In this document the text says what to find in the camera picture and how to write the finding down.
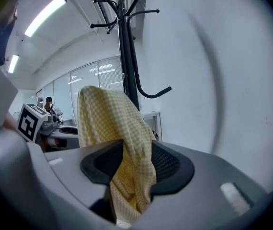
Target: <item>black mesh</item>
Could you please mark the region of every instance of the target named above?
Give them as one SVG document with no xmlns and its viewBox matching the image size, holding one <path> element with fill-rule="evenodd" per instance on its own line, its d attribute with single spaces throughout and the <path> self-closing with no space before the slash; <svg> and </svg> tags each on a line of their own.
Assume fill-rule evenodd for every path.
<svg viewBox="0 0 273 230">
<path fill-rule="evenodd" d="M 194 175 L 192 161 L 161 142 L 152 141 L 151 147 L 157 176 L 157 184 L 151 187 L 151 199 L 154 195 L 174 194 L 183 189 Z"/>
<path fill-rule="evenodd" d="M 157 183 L 174 175 L 180 167 L 178 159 L 155 146 L 152 147 L 151 161 L 156 170 Z"/>
</svg>

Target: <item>glass partition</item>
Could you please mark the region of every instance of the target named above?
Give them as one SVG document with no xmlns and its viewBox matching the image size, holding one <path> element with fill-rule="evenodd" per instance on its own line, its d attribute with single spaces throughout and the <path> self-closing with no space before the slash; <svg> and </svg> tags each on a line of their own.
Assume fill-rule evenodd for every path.
<svg viewBox="0 0 273 230">
<path fill-rule="evenodd" d="M 54 80 L 53 104 L 62 111 L 60 120 L 63 125 L 75 126 L 73 108 L 70 98 L 70 73 Z"/>
<path fill-rule="evenodd" d="M 77 99 L 78 93 L 84 86 L 96 86 L 99 87 L 97 72 L 97 62 L 88 64 L 84 67 L 76 69 L 71 72 L 71 98 L 75 120 L 77 121 Z"/>
<path fill-rule="evenodd" d="M 104 59 L 98 61 L 99 85 L 105 90 L 124 91 L 122 66 L 119 57 Z"/>
</svg>

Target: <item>desk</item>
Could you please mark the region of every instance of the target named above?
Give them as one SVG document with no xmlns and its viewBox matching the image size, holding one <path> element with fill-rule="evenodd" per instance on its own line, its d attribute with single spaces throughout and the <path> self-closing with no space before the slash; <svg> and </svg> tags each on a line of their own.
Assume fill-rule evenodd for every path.
<svg viewBox="0 0 273 230">
<path fill-rule="evenodd" d="M 163 141 L 160 112 L 152 111 L 149 113 L 143 113 L 142 111 L 140 111 L 140 113 L 144 121 L 149 125 L 149 127 L 152 129 L 154 134 L 158 136 L 157 140 Z"/>
<path fill-rule="evenodd" d="M 62 121 L 62 125 L 66 125 L 66 126 L 76 126 L 75 125 L 75 121 L 73 118 L 65 118 Z"/>
</svg>

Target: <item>window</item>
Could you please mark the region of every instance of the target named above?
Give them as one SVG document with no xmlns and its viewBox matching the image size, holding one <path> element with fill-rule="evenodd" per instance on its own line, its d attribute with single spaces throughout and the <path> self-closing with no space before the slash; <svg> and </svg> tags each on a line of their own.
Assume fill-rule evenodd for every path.
<svg viewBox="0 0 273 230">
<path fill-rule="evenodd" d="M 124 91 L 120 57 L 95 61 L 73 70 L 43 88 L 43 106 L 46 97 L 63 112 L 64 125 L 76 125 L 78 93 L 84 86 L 96 86 L 105 90 Z M 141 110 L 140 94 L 137 91 Z"/>
<path fill-rule="evenodd" d="M 61 120 L 64 125 L 76 126 L 70 98 L 70 73 L 54 80 L 53 104 L 62 111 Z"/>
<path fill-rule="evenodd" d="M 71 101 L 73 105 L 75 120 L 77 121 L 77 99 L 78 93 L 84 86 L 96 86 L 98 84 L 98 75 L 95 75 L 97 72 L 97 62 L 88 64 L 84 67 L 78 68 L 70 73 L 71 84 Z"/>
</svg>

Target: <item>white wall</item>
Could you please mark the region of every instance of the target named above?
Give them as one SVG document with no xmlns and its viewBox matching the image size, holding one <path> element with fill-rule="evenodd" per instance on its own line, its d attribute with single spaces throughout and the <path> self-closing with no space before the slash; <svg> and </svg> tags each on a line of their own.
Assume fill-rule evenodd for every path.
<svg viewBox="0 0 273 230">
<path fill-rule="evenodd" d="M 146 14 L 143 32 L 152 90 L 173 88 L 156 103 L 164 141 L 217 154 L 273 190 L 271 11 L 257 0 L 146 8 L 160 9 Z"/>
<path fill-rule="evenodd" d="M 31 78 L 9 78 L 18 90 L 35 90 L 36 77 Z"/>
<path fill-rule="evenodd" d="M 135 50 L 136 50 L 136 60 L 138 65 L 139 77 L 141 82 L 141 87 L 143 91 L 147 94 L 155 94 L 151 88 L 151 78 L 149 75 L 149 67 L 147 65 L 147 61 L 145 59 L 145 52 L 142 44 L 142 37 L 136 36 L 136 40 L 134 41 Z M 156 100 L 149 99 L 140 94 L 141 105 L 142 105 L 142 113 L 149 113 L 152 111 L 157 111 Z"/>
<path fill-rule="evenodd" d="M 37 104 L 36 91 L 18 90 L 17 95 L 9 108 L 9 113 L 13 115 L 15 112 L 20 112 L 23 104 Z"/>
</svg>

